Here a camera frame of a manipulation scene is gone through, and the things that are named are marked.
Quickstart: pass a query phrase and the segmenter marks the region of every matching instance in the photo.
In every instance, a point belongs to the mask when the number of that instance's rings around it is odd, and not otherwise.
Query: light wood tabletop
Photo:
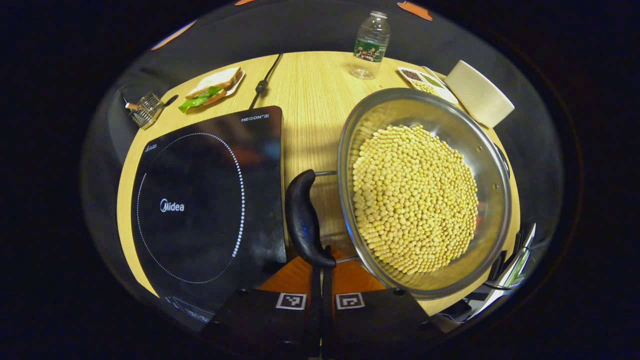
[[[269,77],[267,92],[255,104],[256,108],[276,105],[282,109],[283,194],[291,180],[304,170],[324,171],[337,168],[337,149],[342,127],[358,102],[367,95],[385,88],[411,87],[399,75],[398,67],[424,72],[424,69],[418,65],[385,58],[375,79],[358,79],[349,73],[350,56],[352,56],[350,53],[328,51],[284,54]],[[169,90],[162,96],[163,102],[176,94],[179,95],[179,98],[173,105],[163,110],[155,124],[146,130],[139,130],[133,140],[124,163],[118,189],[118,231],[131,270],[136,279],[151,292],[155,293],[138,261],[130,224],[134,176],[145,144],[181,127],[248,109],[255,96],[256,85],[264,78],[276,57],[276,54],[263,56],[240,61],[219,69],[212,69],[208,73]],[[232,95],[205,108],[193,108],[187,114],[178,110],[178,106],[185,100],[184,96],[196,87],[202,78],[236,66],[240,66],[246,74]],[[495,131],[484,126],[483,129],[504,152]],[[518,188],[513,171],[511,171],[509,182],[511,183],[513,203],[511,225],[503,247],[507,251],[507,257],[513,252],[515,235],[520,228]],[[342,217],[337,178],[335,176],[318,177],[312,187],[311,201],[318,214],[323,245],[331,245],[347,256],[355,255],[355,248]],[[288,239],[285,240],[285,244],[291,248]],[[453,295],[419,302],[427,314],[433,315],[462,299],[484,282],[487,277],[488,271],[474,284]]]

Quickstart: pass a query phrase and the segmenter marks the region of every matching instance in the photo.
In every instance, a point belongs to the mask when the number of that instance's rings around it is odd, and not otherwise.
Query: induction cooktop
[[[158,304],[198,331],[236,288],[286,262],[280,194],[282,110],[183,127],[146,144],[131,199],[133,242]]]

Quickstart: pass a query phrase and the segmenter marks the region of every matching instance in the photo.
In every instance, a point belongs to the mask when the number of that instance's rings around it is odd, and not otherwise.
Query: sandwich
[[[232,67],[207,76],[185,96],[187,101],[178,109],[184,113],[188,108],[205,106],[217,101],[226,95],[227,90],[230,90],[241,77],[240,67]]]

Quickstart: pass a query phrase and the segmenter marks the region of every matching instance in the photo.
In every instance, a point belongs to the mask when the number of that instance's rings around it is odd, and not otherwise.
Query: paper cup
[[[478,122],[496,126],[515,108],[489,79],[460,60],[444,82]]]

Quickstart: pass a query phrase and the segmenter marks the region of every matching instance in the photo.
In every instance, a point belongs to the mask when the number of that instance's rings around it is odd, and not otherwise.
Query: stainless steel bowl
[[[360,146],[379,129],[422,124],[464,155],[477,184],[478,221],[467,251],[431,273],[406,275],[372,253],[356,226],[353,163]],[[489,136],[453,104],[407,88],[380,90],[353,109],[342,130],[338,150],[338,186],[342,213],[360,259],[389,288],[407,289],[418,299],[445,297],[466,288],[491,266],[507,236],[511,220],[509,171]]]

